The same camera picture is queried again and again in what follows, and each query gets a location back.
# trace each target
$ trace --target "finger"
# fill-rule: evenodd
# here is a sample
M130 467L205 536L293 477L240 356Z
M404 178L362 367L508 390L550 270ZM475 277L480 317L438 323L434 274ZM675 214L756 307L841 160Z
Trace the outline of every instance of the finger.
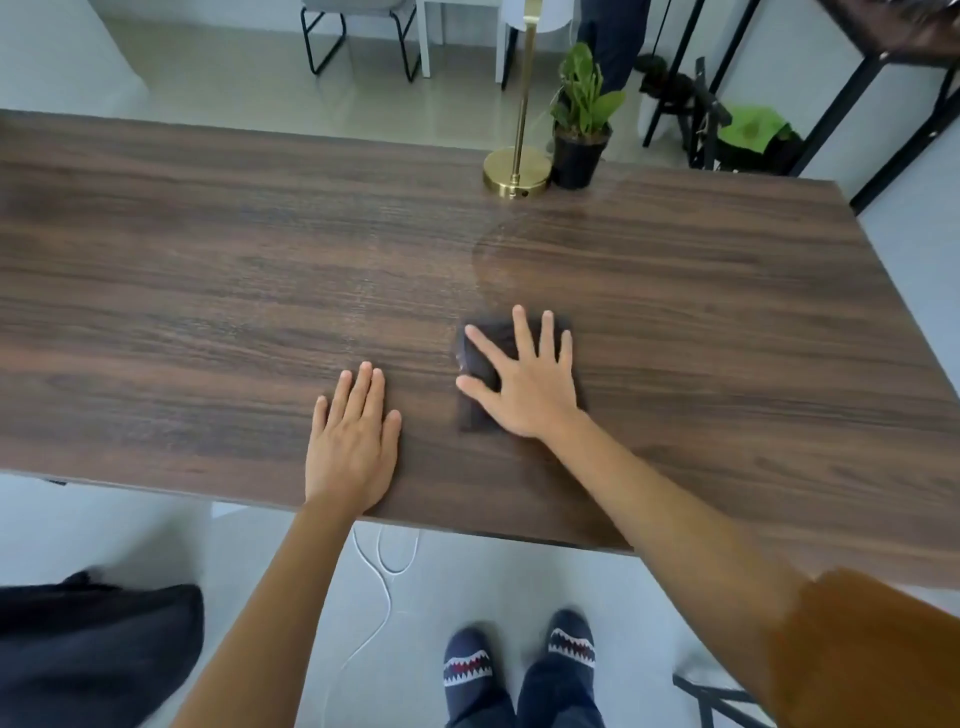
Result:
M317 397L317 403L313 405L313 427L310 431L312 437L316 437L324 431L326 426L326 397L320 395Z
M568 372L573 371L573 334L569 331L560 335L560 365Z
M367 393L367 401L363 405L363 416L374 420L378 425L383 420L383 391L386 386L387 378L383 376L383 370L374 369L370 392Z
M537 355L534 352L534 337L530 333L530 325L527 324L527 314L521 305L514 306L514 338L516 353L519 354L521 361Z
M344 410L344 420L359 420L363 414L363 405L367 401L367 392L370 390L370 380L373 376L373 364L365 361L357 372L357 380L347 400L347 409Z
M553 342L553 311L543 311L540 322L540 356L549 356L550 361L557 360L557 350Z
M467 339L473 342L473 346L479 349L480 353L490 360L490 363L493 364L493 368L496 369L499 374L503 374L504 365L509 364L512 359L507 356L507 354L505 354L493 341L488 339L487 335L483 331L473 324L468 324L467 328L464 329L464 332L467 334Z
M344 369L340 373L337 391L333 393L333 403L330 405L330 412L326 416L327 428L338 425L344 419L344 410L347 409L347 398L350 395L350 383L352 381L353 373L349 369Z
M472 400L479 402L480 406L491 415L499 402L499 396L475 376L458 376L457 389Z
M396 467L396 453L402 424L403 418L396 410L392 410L383 421L383 431L380 433L380 467L389 473L392 473Z

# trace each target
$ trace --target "gray chair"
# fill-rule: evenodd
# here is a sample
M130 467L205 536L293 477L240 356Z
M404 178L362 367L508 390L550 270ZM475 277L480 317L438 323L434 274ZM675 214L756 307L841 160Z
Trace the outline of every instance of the gray chair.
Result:
M414 63L414 67L411 69L410 63L407 61L407 47L404 40L407 37L410 26L414 22L414 17L417 15L417 6L414 5L413 12L410 13L405 27L401 28L400 18L396 15L396 11L406 2L407 0L303 0L303 7L300 9L300 26L303 28L303 42L306 43L306 57L310 63L310 70L313 72L313 75L319 76L321 74L326 68L326 65L330 63L334 54L340 50L340 46L344 44L344 40L347 39L347 15L368 15L373 17L389 15L396 24L396 36L400 40L400 53L403 56L403 72L407 75L407 81L412 83L417 76L417 71L420 70L420 54L417 54L417 62ZM308 12L319 13L310 25L306 24L306 14ZM313 27L329 12L340 15L340 26L343 28L343 31L340 33L340 37L337 38L337 42L333 44L333 48L331 48L324 59L320 61L320 65L314 66L313 49L310 47L309 34L310 31L313 30Z

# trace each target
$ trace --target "table lamp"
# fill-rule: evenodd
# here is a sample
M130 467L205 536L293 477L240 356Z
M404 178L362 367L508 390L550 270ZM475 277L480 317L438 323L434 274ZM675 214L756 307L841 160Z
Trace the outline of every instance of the table lamp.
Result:
M550 159L539 149L523 146L523 127L527 120L537 32L549 33L571 22L573 0L503 0L501 12L507 25L524 31L523 95L516 120L516 143L487 155L483 163L483 180L500 197L513 199L542 192L550 182Z

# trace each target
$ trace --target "gold lamp base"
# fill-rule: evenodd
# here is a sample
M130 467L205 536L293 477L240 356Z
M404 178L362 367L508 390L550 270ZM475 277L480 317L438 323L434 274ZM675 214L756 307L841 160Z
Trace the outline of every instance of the gold lamp base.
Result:
M500 197L529 197L550 184L551 162L539 149L521 147L519 179L514 179L514 147L490 152L483 162L483 181Z

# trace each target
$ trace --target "potted plant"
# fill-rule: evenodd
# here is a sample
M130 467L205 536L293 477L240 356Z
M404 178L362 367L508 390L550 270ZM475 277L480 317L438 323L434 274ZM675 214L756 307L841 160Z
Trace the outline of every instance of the potted plant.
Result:
M626 95L600 93L603 74L586 43L570 48L560 66L560 80L564 87L550 107L554 118L550 179L560 187L580 189L590 184L612 134L608 120Z

